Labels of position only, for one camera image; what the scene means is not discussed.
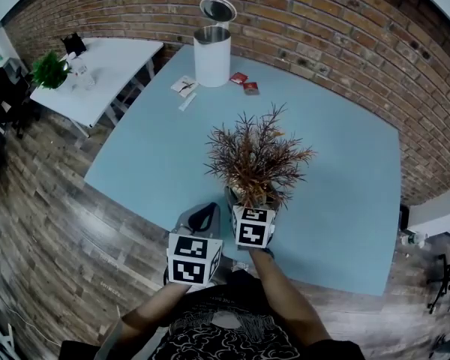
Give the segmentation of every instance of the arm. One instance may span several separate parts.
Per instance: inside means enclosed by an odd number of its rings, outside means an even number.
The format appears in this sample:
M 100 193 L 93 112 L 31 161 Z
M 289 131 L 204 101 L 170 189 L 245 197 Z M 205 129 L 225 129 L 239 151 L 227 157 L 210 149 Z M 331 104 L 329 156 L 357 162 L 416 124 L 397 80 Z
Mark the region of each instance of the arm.
M 302 344 L 309 346 L 330 339 L 317 312 L 282 273 L 272 257 L 258 249 L 250 250 L 262 281 L 268 303 Z
M 179 283 L 168 283 L 147 302 L 121 318 L 118 322 L 121 323 L 121 332 L 114 349 L 121 351 L 123 359 L 131 359 L 143 348 L 155 334 L 161 321 L 167 317 L 190 287 Z

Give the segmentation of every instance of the trash can lid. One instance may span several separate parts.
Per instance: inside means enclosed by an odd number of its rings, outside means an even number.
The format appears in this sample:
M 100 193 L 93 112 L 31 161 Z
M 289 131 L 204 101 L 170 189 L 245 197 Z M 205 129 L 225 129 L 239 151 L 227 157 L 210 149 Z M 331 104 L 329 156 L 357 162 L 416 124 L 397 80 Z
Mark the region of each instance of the trash can lid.
M 202 0 L 200 10 L 210 19 L 225 23 L 237 17 L 237 10 L 228 0 Z

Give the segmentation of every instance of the cable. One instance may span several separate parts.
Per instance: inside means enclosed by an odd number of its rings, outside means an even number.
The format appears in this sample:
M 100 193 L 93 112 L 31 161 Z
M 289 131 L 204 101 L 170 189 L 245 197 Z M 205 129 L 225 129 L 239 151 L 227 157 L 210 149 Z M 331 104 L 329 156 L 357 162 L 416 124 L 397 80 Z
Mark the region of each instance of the cable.
M 8 305 L 6 305 L 6 304 L 5 304 L 5 307 L 7 307 L 7 309 L 8 309 L 10 312 L 12 312 L 13 314 L 16 314 L 20 319 L 22 319 L 22 321 L 23 321 L 27 326 L 31 326 L 31 327 L 32 327 L 35 331 L 37 331 L 37 332 L 40 334 L 40 336 L 41 336 L 42 338 L 44 338 L 46 341 L 49 341 L 50 343 L 55 344 L 57 347 L 61 347 L 61 345 L 60 345 L 60 344 L 57 344 L 55 341 L 52 341 L 52 340 L 50 340 L 50 339 L 47 339 L 47 338 L 45 337 L 45 335 L 44 335 L 42 332 L 40 332 L 40 331 L 38 330 L 38 328 L 37 328 L 35 325 L 30 324 L 29 322 L 26 322 L 25 319 L 23 319 L 23 317 L 20 316 L 20 313 L 15 312 L 14 310 L 10 309 L 10 308 L 8 307 Z

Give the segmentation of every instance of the light blue table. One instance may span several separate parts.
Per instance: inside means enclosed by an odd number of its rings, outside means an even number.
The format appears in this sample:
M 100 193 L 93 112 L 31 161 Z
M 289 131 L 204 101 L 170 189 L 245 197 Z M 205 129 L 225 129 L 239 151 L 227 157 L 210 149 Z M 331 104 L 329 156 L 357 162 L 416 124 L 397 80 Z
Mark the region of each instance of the light blue table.
M 280 125 L 318 155 L 307 182 L 295 188 L 277 216 L 270 248 L 290 278 L 382 295 L 392 263 L 400 205 L 398 132 L 341 96 L 291 73 L 232 57 L 231 72 L 257 81 L 260 95 L 240 85 L 198 87 L 184 111 L 170 86 L 194 76 L 194 50 L 184 46 L 147 85 L 100 150 L 85 181 L 143 218 L 171 230 L 177 217 L 200 203 L 221 207 L 223 254 L 238 251 L 228 224 L 223 185 L 207 168 L 207 135 L 233 127 L 238 113 L 263 115 L 271 102 L 287 103 Z

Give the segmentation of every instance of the dried plant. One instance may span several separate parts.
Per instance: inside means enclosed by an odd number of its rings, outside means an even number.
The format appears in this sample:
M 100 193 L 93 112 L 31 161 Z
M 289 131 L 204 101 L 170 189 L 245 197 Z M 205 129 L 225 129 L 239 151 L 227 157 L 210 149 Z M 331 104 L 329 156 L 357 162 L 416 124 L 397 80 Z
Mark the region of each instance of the dried plant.
M 291 190 L 298 180 L 304 180 L 299 172 L 299 162 L 307 163 L 315 155 L 311 148 L 300 149 L 302 139 L 282 136 L 278 116 L 285 110 L 272 103 L 272 111 L 260 118 L 248 118 L 245 113 L 232 132 L 214 127 L 208 136 L 211 151 L 208 156 L 210 170 L 207 173 L 224 180 L 231 188 L 238 188 L 238 201 L 246 207 L 263 204 L 272 198 L 278 205 L 292 199 Z

